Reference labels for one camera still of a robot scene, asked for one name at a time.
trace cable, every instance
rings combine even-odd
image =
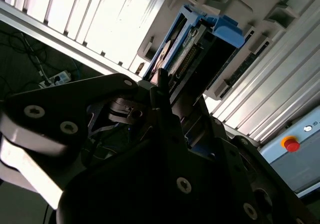
[[[29,44],[29,42],[28,42],[28,40],[26,39],[26,37],[24,36],[24,34],[21,33],[21,35],[22,35],[23,40],[25,41],[25,43],[26,43],[27,46],[29,47],[29,49],[30,49],[32,52],[34,52],[33,48],[32,48],[31,45]],[[46,80],[51,84],[52,82],[51,82],[51,80],[47,77],[47,75],[46,75],[46,73],[45,73],[45,71],[44,71],[44,69],[43,69],[43,67],[42,67],[42,64],[41,64],[38,56],[35,54],[34,57],[35,57],[35,59],[36,59],[36,60],[38,61],[38,63],[39,63],[39,66],[40,66],[40,69],[41,69],[42,74],[44,75],[44,77],[46,78]]]
[[[9,42],[9,45],[4,44],[4,43],[0,43],[0,46],[11,47],[13,50],[15,50],[16,52],[18,52],[20,54],[27,54],[29,60],[31,61],[31,63],[34,65],[34,67],[37,69],[38,72],[41,71],[42,73],[44,73],[43,65],[46,65],[47,67],[54,69],[56,71],[60,71],[60,72],[65,70],[65,69],[64,70],[59,69],[59,68],[47,63],[47,61],[46,61],[46,59],[47,59],[46,45],[44,45],[42,42],[39,41],[34,44],[30,44],[29,41],[27,40],[27,35],[25,35],[24,33],[20,32],[20,31],[12,32],[9,34],[9,33],[6,33],[4,31],[0,30],[0,33],[8,36],[8,42]],[[20,44],[19,45],[14,44],[13,39],[17,40],[17,42]],[[38,49],[34,48],[34,46],[38,45],[38,44],[42,44],[43,46]],[[67,71],[70,73],[72,73],[74,71],[78,71],[78,76],[80,76],[79,67],[77,66],[77,64],[75,64],[75,62],[73,64],[75,65],[76,68],[73,70],[67,70]],[[42,78],[43,78],[43,80],[48,81],[48,77],[42,76]]]
[[[78,65],[76,64],[76,62],[74,61],[73,58],[71,58],[71,57],[69,57],[69,58],[72,60],[72,62],[74,63],[74,65],[75,65],[75,67],[76,67],[76,69],[77,69],[77,72],[78,72],[78,80],[81,79],[80,70],[79,70]]]
[[[46,208],[45,208],[46,210],[45,210],[45,212],[44,212],[45,215],[44,215],[44,217],[43,217],[43,222],[42,222],[42,224],[45,224],[45,222],[46,222],[46,213],[48,212],[48,208],[49,208],[49,204],[46,205]]]
[[[7,80],[6,80],[4,77],[2,77],[2,76],[0,76],[0,78],[3,79],[3,81],[5,82],[5,84],[9,87],[10,91],[13,92],[13,90],[12,90],[11,86],[9,85],[9,83],[7,82]]]

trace electronic device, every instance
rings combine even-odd
[[[237,23],[183,11],[193,21],[159,49],[145,76],[154,84],[112,74],[1,103],[0,178],[38,192],[58,224],[318,223],[250,141],[230,139],[206,108],[204,90],[245,42]],[[186,62],[193,44],[200,51]],[[187,65],[173,65],[179,56]],[[118,123],[130,125],[133,147],[86,169],[85,140]]]
[[[298,197],[320,187],[320,106],[281,133],[260,153]]]

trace black cable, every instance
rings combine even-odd
[[[49,208],[49,204],[47,204],[46,205],[46,210],[45,210],[45,215],[44,215],[44,217],[43,217],[43,222],[42,222],[42,224],[45,224],[45,222],[46,222],[46,213],[48,212],[48,208]]]
[[[13,91],[12,88],[11,88],[11,86],[10,86],[9,83],[7,82],[7,80],[6,80],[4,77],[2,77],[2,76],[0,76],[0,78],[3,79],[3,81],[5,82],[5,84],[9,87],[10,91]]]
[[[35,49],[35,50],[31,50],[28,45],[26,44],[26,39],[27,39],[27,35],[25,35],[22,32],[13,32],[11,34],[6,33],[2,30],[0,30],[1,34],[4,34],[6,36],[8,36],[8,42],[9,45],[4,44],[4,43],[0,43],[0,45],[2,46],[6,46],[6,47],[11,47],[13,50],[15,50],[16,52],[20,53],[20,54],[27,54],[29,60],[32,62],[32,64],[34,65],[34,67],[37,69],[37,71],[40,71],[41,69],[39,68],[40,64],[46,65],[47,67],[54,69],[56,71],[64,71],[62,69],[59,69],[55,66],[52,66],[51,64],[47,63],[47,51],[46,51],[46,45],[44,45],[41,42],[36,42],[34,44],[32,44],[31,46],[33,47],[34,45],[37,44],[43,44],[43,46],[41,48]],[[13,43],[13,39],[17,40],[18,43],[20,43],[20,46],[17,46]],[[37,63],[33,58],[37,57],[41,63]],[[78,71],[79,68],[75,68],[73,70],[67,70],[68,72],[74,72],[74,71]]]

